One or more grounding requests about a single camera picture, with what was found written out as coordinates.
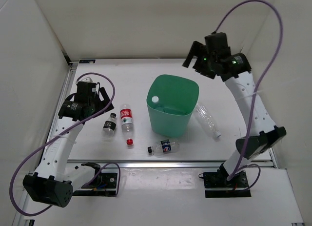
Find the blue label water bottle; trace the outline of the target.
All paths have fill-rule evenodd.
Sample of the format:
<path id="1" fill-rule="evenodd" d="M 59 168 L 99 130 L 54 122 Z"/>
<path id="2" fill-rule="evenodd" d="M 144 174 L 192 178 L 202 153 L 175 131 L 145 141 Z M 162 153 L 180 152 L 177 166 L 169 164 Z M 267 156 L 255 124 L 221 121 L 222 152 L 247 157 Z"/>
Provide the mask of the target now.
<path id="1" fill-rule="evenodd" d="M 169 107 L 167 105 L 165 105 L 158 96 L 152 96 L 151 98 L 152 100 L 152 108 L 164 113 L 168 113 L 169 112 Z"/>

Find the clear unlabelled plastic bottle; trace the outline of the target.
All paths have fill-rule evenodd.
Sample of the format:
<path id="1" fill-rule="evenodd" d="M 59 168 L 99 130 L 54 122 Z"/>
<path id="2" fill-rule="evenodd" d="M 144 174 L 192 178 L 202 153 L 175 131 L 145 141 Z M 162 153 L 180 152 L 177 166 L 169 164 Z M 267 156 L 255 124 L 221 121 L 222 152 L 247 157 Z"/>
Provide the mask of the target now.
<path id="1" fill-rule="evenodd" d="M 220 139 L 221 132 L 217 127 L 216 121 L 204 104 L 197 103 L 193 115 L 207 136 L 214 140 Z"/>

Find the small black label bottle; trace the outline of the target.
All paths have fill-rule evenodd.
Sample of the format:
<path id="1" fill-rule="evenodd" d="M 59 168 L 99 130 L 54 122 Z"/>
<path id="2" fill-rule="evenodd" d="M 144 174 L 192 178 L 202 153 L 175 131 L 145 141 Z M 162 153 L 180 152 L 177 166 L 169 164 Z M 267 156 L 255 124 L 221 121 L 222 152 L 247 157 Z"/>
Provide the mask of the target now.
<path id="1" fill-rule="evenodd" d="M 110 142 L 113 139 L 116 127 L 117 127 L 117 115 L 115 113 L 111 113 L 109 118 L 105 121 L 102 128 L 102 134 L 106 142 Z"/>

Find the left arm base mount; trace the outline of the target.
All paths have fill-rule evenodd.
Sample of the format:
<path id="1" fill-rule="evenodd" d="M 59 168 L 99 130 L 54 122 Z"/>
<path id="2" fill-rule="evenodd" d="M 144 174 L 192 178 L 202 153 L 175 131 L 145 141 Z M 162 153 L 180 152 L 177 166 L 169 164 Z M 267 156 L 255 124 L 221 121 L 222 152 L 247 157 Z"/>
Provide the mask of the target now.
<path id="1" fill-rule="evenodd" d="M 101 173 L 98 185 L 91 185 L 76 190 L 73 196 L 81 197 L 115 197 L 117 193 L 118 173 Z"/>

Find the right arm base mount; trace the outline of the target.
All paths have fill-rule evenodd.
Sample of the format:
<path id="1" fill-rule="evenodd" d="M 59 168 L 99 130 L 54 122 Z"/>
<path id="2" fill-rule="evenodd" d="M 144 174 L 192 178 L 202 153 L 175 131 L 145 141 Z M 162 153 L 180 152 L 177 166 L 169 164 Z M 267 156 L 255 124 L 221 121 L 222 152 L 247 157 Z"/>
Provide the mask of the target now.
<path id="1" fill-rule="evenodd" d="M 203 180 L 205 198 L 249 198 L 251 191 L 245 171 L 227 181 L 221 176 L 220 171 L 203 172 L 198 175 Z"/>

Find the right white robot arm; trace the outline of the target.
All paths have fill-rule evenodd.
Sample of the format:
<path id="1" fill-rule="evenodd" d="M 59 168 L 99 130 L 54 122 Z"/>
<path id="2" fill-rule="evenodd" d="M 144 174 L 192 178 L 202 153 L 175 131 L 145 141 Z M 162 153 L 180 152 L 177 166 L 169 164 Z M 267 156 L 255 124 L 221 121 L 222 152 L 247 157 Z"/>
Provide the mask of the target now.
<path id="1" fill-rule="evenodd" d="M 183 63 L 189 67 L 196 58 L 193 69 L 214 79 L 219 76 L 232 93 L 246 125 L 246 135 L 236 140 L 236 150 L 220 167 L 219 182 L 232 186 L 237 174 L 258 155 L 266 152 L 284 136 L 286 129 L 277 126 L 257 94 L 252 68 L 243 53 L 231 54 L 227 36 L 223 32 L 205 37 L 205 43 L 194 41 Z"/>

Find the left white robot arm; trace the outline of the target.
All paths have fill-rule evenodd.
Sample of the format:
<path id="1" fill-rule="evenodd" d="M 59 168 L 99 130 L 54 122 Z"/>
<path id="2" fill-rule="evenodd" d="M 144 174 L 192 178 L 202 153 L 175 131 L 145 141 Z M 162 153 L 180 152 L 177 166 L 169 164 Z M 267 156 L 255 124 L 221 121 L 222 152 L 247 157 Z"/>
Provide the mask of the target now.
<path id="1" fill-rule="evenodd" d="M 70 173 L 65 168 L 84 119 L 103 109 L 108 101 L 105 89 L 91 78 L 77 82 L 76 93 L 65 99 L 58 113 L 53 131 L 56 140 L 48 145 L 34 174 L 23 179 L 33 201 L 66 207 L 76 190 L 101 185 L 99 164 L 83 163 Z"/>

